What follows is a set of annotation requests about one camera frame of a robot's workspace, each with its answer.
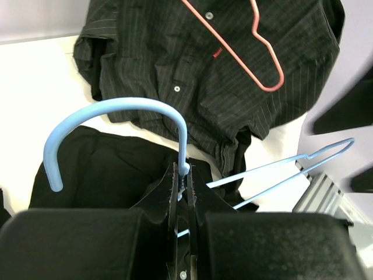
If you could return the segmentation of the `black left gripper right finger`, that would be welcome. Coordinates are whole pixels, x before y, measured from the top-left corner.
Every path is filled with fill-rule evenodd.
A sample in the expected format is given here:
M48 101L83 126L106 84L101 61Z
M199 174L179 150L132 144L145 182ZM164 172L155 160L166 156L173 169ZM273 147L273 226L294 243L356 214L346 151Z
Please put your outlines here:
M186 177L191 279L365 279L346 220L319 213L238 212Z

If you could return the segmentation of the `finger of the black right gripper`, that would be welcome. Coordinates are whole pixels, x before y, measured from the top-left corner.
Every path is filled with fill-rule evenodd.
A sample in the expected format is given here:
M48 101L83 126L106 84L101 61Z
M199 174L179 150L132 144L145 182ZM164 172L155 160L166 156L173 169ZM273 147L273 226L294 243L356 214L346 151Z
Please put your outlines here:
M372 125L372 67L332 107L313 122L313 134Z
M355 193L372 193L373 192L373 168L369 168L362 173L354 176L350 180L350 188Z

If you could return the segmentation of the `black shirt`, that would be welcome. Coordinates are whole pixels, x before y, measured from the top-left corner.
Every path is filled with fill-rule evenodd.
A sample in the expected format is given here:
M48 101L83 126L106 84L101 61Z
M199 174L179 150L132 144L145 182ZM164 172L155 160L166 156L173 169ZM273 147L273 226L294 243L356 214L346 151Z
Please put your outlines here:
M142 138L106 134L85 126L75 128L63 139L57 158L63 189L60 192L51 190L42 163L26 211L129 209L160 183L170 165L178 167L178 153L173 149ZM190 158L187 163L197 168L206 185L213 181L208 162ZM177 278L184 271L191 279L186 177L178 173ZM210 189L226 202L232 186L223 184Z

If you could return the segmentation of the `dark pinstriped shirt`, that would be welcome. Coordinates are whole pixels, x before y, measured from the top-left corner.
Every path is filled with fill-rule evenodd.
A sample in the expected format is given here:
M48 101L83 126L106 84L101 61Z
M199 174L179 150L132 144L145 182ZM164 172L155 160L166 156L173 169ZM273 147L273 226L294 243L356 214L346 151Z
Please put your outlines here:
M91 1L73 57L92 97L147 97L178 110L188 141L212 156L228 176L238 146L304 115L317 102L339 54L344 25L340 1L258 1L251 33L248 1L192 1L224 38L229 53L181 1Z

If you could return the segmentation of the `right aluminium frame post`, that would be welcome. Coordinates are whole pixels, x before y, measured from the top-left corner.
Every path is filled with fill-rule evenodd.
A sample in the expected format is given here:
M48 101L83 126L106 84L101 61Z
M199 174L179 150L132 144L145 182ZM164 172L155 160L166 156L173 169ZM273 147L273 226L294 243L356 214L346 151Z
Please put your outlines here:
M309 186L292 212L320 213L353 221L341 190L325 173L312 176L307 172L303 176L307 178Z

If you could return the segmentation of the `blue wire hanger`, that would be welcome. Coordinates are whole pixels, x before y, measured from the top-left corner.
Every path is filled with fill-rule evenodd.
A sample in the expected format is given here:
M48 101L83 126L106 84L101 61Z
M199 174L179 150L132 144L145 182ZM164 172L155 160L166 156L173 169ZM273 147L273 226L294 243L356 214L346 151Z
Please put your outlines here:
M79 126L80 124L86 122L87 120L91 118L98 117L103 114L108 114L108 113L112 113L116 111L125 111L125 110L154 111L156 113L163 114L169 119L173 120L178 128L178 167L179 167L178 173L182 178L184 178L189 173L191 167L187 163L187 157L186 157L187 156L186 149L187 149L188 130L187 130L187 125L186 125L186 122L183 116L175 108L165 103L162 103L160 101L157 101L157 100L146 99L146 98L141 98L141 97L122 97L122 98L115 98L115 99L100 101L98 103L94 103L87 107L84 107L78 110L77 112L71 114L66 119L64 119L50 133L44 145L43 164L44 164L44 169L45 169L48 182L49 182L49 185L52 191L60 192L64 187L62 179L61 179L61 174L59 171L58 158L57 158L58 149L59 149L59 146L62 140L77 126ZM286 180L274 185L273 187L270 187L267 190L262 191L254 195L253 197L248 198L245 201L240 202L239 204L233 206L233 208L237 210L243 207L244 205L256 200L257 198L260 198L266 195L267 193L275 190L277 187L280 187L283 184L286 184L292 179L302 174L308 173L312 169L345 153L351 146L353 146L354 143L355 143L354 138L347 138L342 141L327 145L323 147L322 149L310 155L303 153L303 154L295 155L295 156L288 157L282 160L278 160L276 162L272 162L264 166L256 167L254 169L251 169L251 170L248 170L248 171L245 171L245 172L242 172L242 173L230 176L230 177L226 177L224 179L220 179L217 181L207 183L207 186L209 188L215 188L218 186L222 186L223 184L227 184L227 183L242 179L246 177L252 171L260 170L260 169L267 168L270 166L279 166L281 164L285 164L285 163L292 162L292 161L302 159L302 158L311 160L321 155L322 153L326 152L329 149L333 149L342 144L346 145L343 149L332 154L326 159L317 162L316 164L310 166L309 168L306 168L300 171L299 173L287 178Z

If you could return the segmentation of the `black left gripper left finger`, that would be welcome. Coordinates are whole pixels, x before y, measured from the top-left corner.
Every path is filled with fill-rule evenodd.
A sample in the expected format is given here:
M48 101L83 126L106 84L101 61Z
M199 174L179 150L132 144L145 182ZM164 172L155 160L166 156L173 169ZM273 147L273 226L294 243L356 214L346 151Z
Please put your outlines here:
M178 167L129 209L31 209L1 229L2 279L176 279Z

